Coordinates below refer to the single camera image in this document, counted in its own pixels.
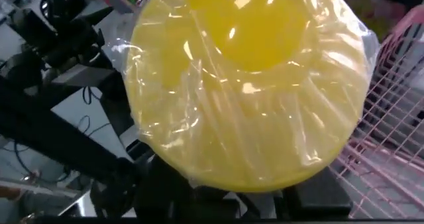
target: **black cable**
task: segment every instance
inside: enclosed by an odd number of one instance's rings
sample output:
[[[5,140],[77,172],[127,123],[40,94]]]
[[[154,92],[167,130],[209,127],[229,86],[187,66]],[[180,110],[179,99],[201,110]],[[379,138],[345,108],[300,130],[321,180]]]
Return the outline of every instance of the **black cable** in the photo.
[[[84,115],[79,121],[78,121],[78,125],[77,125],[77,128],[79,129],[80,128],[80,126],[81,126],[81,124],[82,124],[82,122],[84,121],[84,119],[87,119],[88,120],[88,124],[87,124],[87,128],[85,128],[85,130],[84,131],[82,131],[82,133],[86,133],[89,129],[90,129],[90,126],[91,126],[91,119],[90,119],[90,116],[88,116],[88,115]]]
[[[28,175],[31,175],[32,174],[32,171],[24,164],[24,162],[22,161],[22,158],[21,158],[21,156],[20,156],[20,154],[19,154],[19,150],[18,150],[18,143],[16,142],[16,141],[14,141],[14,145],[13,145],[13,147],[14,147],[14,149],[15,149],[15,156],[16,156],[16,159],[18,160],[18,162],[19,162],[19,164],[22,166],[22,168],[26,171],[26,172],[28,172]],[[67,178],[69,178],[69,176],[71,175],[71,173],[70,172],[68,172],[63,178],[60,178],[60,179],[58,179],[58,180],[54,180],[54,181],[51,181],[51,180],[45,180],[45,179],[42,179],[42,178],[40,178],[40,177],[36,177],[36,179],[37,180],[40,180],[40,181],[43,181],[43,182],[45,182],[45,183],[48,183],[48,184],[57,184],[58,182],[62,182],[62,181],[64,181],[64,180],[66,180]]]
[[[7,152],[14,152],[15,151],[15,150],[9,150],[8,148],[5,148],[5,147],[2,147],[1,149],[5,150]],[[28,149],[29,149],[29,147],[26,147],[26,148],[23,148],[21,150],[18,150],[18,152],[24,152],[24,151],[27,151]]]
[[[106,123],[99,128],[95,129],[94,131],[90,132],[87,136],[90,137],[92,134],[96,133],[97,131],[100,131],[101,129],[105,128],[106,126],[111,125],[110,123]]]
[[[84,101],[84,103],[87,105],[91,105],[92,97],[94,97],[94,99],[98,101],[100,100],[100,97],[97,97],[96,95],[94,95],[93,90],[91,90],[91,87],[84,87],[82,89],[82,100]]]

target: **yellow plastic bowl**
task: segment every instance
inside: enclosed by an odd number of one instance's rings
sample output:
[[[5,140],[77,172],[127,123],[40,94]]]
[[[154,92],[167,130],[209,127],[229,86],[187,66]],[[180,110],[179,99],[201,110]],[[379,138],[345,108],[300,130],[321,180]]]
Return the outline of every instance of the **yellow plastic bowl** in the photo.
[[[236,192],[294,185],[331,163],[368,88],[342,0],[150,0],[126,87],[142,139],[184,176]]]

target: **pink wire rack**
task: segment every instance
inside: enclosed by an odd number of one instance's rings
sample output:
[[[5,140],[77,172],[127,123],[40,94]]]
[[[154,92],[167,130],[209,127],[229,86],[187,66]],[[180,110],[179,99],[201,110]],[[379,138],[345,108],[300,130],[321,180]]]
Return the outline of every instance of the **pink wire rack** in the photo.
[[[424,218],[424,5],[382,43],[364,116],[330,165],[350,218]]]

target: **plastic bag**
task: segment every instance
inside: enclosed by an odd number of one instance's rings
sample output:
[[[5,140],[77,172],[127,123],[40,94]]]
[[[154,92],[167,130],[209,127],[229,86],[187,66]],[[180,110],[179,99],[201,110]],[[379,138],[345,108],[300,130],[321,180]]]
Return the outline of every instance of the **plastic bag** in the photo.
[[[343,0],[149,0],[134,24],[113,49],[140,138],[202,185],[301,182],[362,116],[378,41]]]

